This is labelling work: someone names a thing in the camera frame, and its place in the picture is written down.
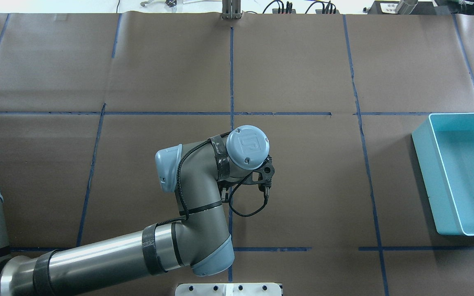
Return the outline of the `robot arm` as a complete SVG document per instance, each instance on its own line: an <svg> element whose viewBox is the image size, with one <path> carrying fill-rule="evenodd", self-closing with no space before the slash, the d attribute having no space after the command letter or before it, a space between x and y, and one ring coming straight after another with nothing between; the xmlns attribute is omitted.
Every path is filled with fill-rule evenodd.
<svg viewBox="0 0 474 296"><path fill-rule="evenodd" d="M0 296L73 296L183 266L198 277L228 269L235 260L223 208L233 207L228 189L257 184L267 204L269 151L266 134L252 125L159 150L160 187L175 194L179 217L36 258L11 255L0 192Z"/></svg>

